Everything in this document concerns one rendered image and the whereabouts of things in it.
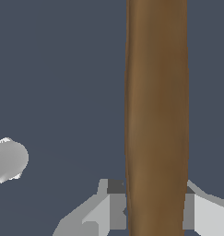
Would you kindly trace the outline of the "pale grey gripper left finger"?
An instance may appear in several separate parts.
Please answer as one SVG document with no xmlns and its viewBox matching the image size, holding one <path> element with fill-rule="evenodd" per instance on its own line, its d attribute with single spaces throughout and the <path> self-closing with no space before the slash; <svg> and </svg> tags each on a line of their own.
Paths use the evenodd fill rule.
<svg viewBox="0 0 224 236">
<path fill-rule="evenodd" d="M 62 218 L 53 236 L 108 236 L 126 229 L 123 180 L 100 179 L 98 191 Z"/>
</svg>

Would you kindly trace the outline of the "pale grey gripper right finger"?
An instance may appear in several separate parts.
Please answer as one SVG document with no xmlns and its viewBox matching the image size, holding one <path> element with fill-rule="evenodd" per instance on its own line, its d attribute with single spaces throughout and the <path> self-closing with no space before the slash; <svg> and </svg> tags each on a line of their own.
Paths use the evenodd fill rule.
<svg viewBox="0 0 224 236">
<path fill-rule="evenodd" d="M 183 229 L 194 230 L 200 236 L 224 236 L 224 199 L 206 194 L 188 181 Z"/>
</svg>

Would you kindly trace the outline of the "long brown wooden object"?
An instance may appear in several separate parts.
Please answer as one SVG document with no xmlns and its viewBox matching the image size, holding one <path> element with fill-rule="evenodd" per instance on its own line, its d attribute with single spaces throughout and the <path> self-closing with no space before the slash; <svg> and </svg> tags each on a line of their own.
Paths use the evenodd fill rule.
<svg viewBox="0 0 224 236">
<path fill-rule="evenodd" d="M 184 236 L 187 0 L 126 0 L 124 154 L 129 236 Z"/>
</svg>

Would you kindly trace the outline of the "grey rounded object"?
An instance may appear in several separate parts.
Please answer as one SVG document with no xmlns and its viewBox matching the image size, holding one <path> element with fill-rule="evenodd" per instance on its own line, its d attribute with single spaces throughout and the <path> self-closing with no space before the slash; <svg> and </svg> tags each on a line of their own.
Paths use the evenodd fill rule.
<svg viewBox="0 0 224 236">
<path fill-rule="evenodd" d="M 19 179 L 29 162 L 26 148 L 9 137 L 0 139 L 0 183 Z"/>
</svg>

